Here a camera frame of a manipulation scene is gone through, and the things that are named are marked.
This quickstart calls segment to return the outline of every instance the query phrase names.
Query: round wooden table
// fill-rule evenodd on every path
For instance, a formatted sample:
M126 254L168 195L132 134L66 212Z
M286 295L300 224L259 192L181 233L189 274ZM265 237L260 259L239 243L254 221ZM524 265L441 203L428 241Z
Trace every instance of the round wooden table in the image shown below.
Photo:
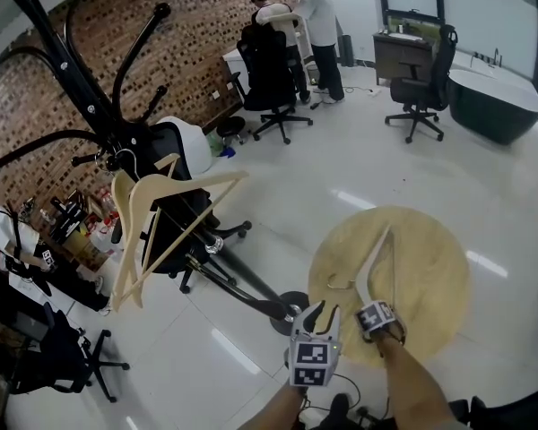
M386 225L395 244L395 309L406 324L405 347L422 361L436 354L456 335L471 294L468 261L448 229L425 213L404 207L377 207L361 211L335 227L319 246L308 280L311 304L325 300L317 330L323 331L334 305L342 311L343 354L356 363L382 366L374 345L366 344L355 321L362 301L355 279ZM387 238L369 278L371 298L393 304L393 255Z

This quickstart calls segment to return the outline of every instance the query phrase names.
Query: wooden hanger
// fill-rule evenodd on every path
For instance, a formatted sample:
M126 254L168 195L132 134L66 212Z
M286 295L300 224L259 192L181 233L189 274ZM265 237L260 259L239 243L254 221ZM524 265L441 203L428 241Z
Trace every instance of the wooden hanger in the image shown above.
M243 170L238 172L229 172L196 180L175 180L171 178L177 160L178 154L166 156L155 164L157 169L169 167L168 176L160 174L151 174L143 177L139 182L134 181L124 172L117 173L112 183L112 195L117 206L117 212L122 222L126 247L122 256L119 272L113 288L112 307L115 311L130 297L133 296L134 302L138 307L143 307L142 289L145 280L153 271L173 252L173 250L195 229L195 227L204 220L204 218L213 210L213 208L235 187L239 180L249 174ZM143 259L142 274L138 276L135 268L135 249L139 241L140 234L153 203L161 198L174 194L182 194L188 191L203 189L207 186L230 183L230 185L207 207L187 229L179 235L168 249L155 260L148 268L150 251L152 249L155 230L158 220L160 219L161 209L157 210L156 218L153 221L152 231L148 239L145 256ZM130 281L130 287L126 290L126 282Z

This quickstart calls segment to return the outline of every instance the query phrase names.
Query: brick wall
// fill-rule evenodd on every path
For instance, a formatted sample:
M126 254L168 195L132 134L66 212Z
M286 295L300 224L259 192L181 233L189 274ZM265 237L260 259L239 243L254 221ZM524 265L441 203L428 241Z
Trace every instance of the brick wall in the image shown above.
M274 0L293 3L295 0ZM254 7L249 0L84 0L74 19L74 39L86 64L109 95L117 69L138 32L159 2L167 2L171 16L154 33L124 82L124 116L139 116L156 88L169 87L150 122L178 116L191 124L206 125L238 101L228 92L229 76L221 56L233 49ZM67 3L51 12L61 32ZM17 44L39 45L35 34ZM218 90L221 97L211 99ZM44 133L87 128L48 69L32 57L19 56L0 67L0 156ZM81 141L62 141L12 163L0 171L0 202L15 207L37 196L31 219L37 230L46 229L39 209L52 211L49 199L63 199L75 188L95 193L110 176L93 165L72 168L75 154L94 152Z

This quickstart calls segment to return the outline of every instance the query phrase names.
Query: bathtub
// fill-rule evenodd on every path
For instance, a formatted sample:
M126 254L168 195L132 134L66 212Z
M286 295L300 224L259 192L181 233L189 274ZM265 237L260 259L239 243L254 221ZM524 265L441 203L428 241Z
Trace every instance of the bathtub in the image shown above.
M509 145L538 121L538 94L532 87L451 70L447 92L458 124L501 145Z

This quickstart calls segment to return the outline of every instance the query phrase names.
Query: man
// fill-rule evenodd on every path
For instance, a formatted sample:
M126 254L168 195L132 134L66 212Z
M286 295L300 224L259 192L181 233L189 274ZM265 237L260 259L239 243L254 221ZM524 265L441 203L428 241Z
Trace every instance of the man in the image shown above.
M388 395L399 430L467 430L456 422L447 399L438 384L422 365L401 345L397 325L389 332L375 331L371 338L385 360ZM239 430L289 430L297 421L305 390L284 385L269 403ZM350 430L360 428L347 418L349 401L337 395L329 416L319 430Z
M319 84L315 91L328 94L323 98L327 104L343 102L343 83L334 49L337 42L337 28L333 0L300 0L292 13L268 17L257 16L257 21L263 25L268 22L273 24L298 18L307 21L313 56L319 69Z
M28 270L20 268L23 264L17 265L23 277L30 276L48 296L51 296L51 291L46 282L91 310L102 315L109 314L109 297L100 293L103 284L101 277L97 282L81 279L72 264L51 250L31 226L18 222L18 234L20 248L12 216L0 205L0 251L9 256L11 262L15 258L29 265Z
M255 14L257 23L260 20L262 21L275 15L291 13L290 7L286 4L274 4L269 0L251 0L251 3L259 8ZM308 104L311 100L311 93L307 89L307 78L305 77L299 48L297 47L297 35L295 34L293 21L271 22L271 27L285 34L285 38L287 39L287 60L289 61L289 67L299 90L299 98L301 102Z

